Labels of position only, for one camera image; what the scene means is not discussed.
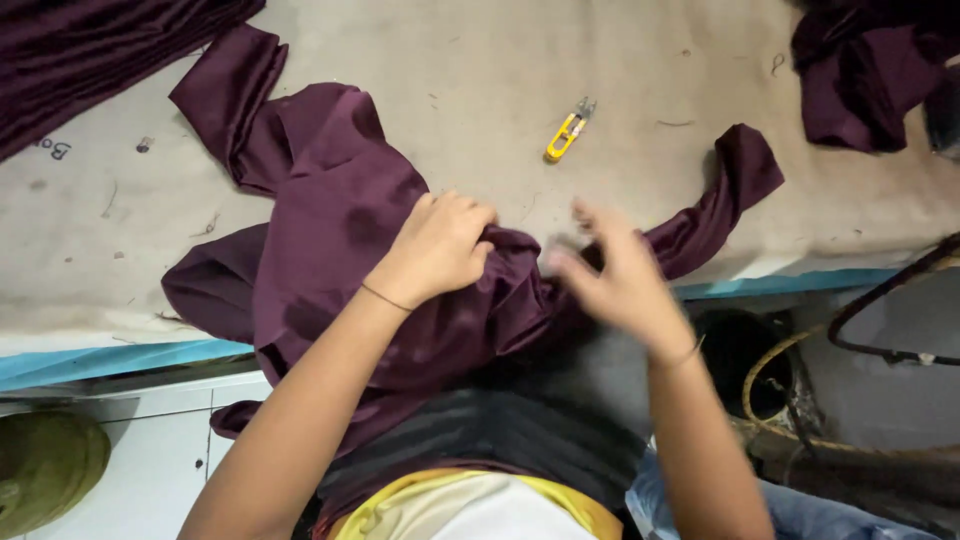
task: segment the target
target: blue jeans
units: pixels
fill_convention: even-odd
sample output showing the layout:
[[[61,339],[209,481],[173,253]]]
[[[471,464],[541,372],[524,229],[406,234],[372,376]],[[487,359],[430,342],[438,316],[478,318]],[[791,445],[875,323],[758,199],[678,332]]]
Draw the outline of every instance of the blue jeans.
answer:
[[[760,487],[779,540],[938,540],[927,532],[879,518],[848,504],[763,480]],[[644,538],[680,540],[666,503],[654,452],[644,454],[626,499],[627,508]]]

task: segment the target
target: black string bracelet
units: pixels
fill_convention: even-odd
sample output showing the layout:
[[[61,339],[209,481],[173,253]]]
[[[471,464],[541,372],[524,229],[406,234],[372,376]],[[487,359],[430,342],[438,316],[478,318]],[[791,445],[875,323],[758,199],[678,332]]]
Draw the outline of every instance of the black string bracelet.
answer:
[[[375,290],[367,287],[367,284],[366,284],[366,283],[361,282],[361,283],[360,283],[360,286],[362,286],[363,288],[369,290],[373,296],[379,298],[380,300],[386,302],[387,304],[390,304],[391,306],[397,307],[397,308],[399,308],[399,309],[403,309],[404,311],[406,311],[406,312],[408,312],[408,313],[413,313],[413,310],[410,309],[409,307],[403,307],[403,306],[401,306],[400,304],[394,302],[393,300],[387,298],[386,296],[383,296],[382,294],[376,292]]]

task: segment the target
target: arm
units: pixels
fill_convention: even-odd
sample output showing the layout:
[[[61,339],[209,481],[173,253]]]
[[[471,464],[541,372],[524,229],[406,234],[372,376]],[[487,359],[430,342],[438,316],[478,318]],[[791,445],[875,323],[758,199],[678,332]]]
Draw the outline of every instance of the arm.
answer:
[[[477,243],[496,212],[456,193],[426,194],[393,247],[274,389],[194,503],[181,540],[288,539],[410,310],[480,279]]]
[[[650,409],[657,456],[677,530],[684,538],[773,538],[753,470],[697,349],[693,329],[656,260],[616,212],[574,203],[574,216],[600,243],[601,275],[575,254],[551,254],[583,308],[632,334],[650,352]]]

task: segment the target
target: yellow thread snipper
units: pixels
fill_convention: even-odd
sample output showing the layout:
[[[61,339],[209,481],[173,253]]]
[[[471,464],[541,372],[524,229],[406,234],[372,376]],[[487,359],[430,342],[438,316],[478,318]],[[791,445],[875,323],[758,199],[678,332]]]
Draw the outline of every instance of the yellow thread snipper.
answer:
[[[564,156],[564,152],[569,148],[570,143],[573,142],[573,139],[577,138],[577,135],[584,129],[584,126],[587,125],[587,121],[590,120],[590,117],[593,116],[593,111],[597,108],[597,102],[587,105],[589,101],[588,97],[580,100],[580,103],[577,104],[577,108],[570,113],[566,118],[564,124],[560,127],[560,130],[554,135],[553,140],[550,141],[550,144],[546,146],[546,152],[543,153],[543,159],[548,163],[556,163]],[[573,131],[570,131],[570,126],[573,126],[576,123],[576,126],[573,128]],[[557,141],[563,139],[564,146],[557,148]]]

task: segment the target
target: white tiled floor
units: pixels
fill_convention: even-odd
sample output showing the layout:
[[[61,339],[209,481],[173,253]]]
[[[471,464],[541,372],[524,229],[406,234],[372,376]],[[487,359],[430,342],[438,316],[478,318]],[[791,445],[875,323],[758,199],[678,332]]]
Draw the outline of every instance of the white tiled floor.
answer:
[[[263,400],[265,381],[207,390],[150,392],[79,404],[113,444],[107,471],[62,518],[16,540],[171,540],[232,441],[209,427],[213,410]]]

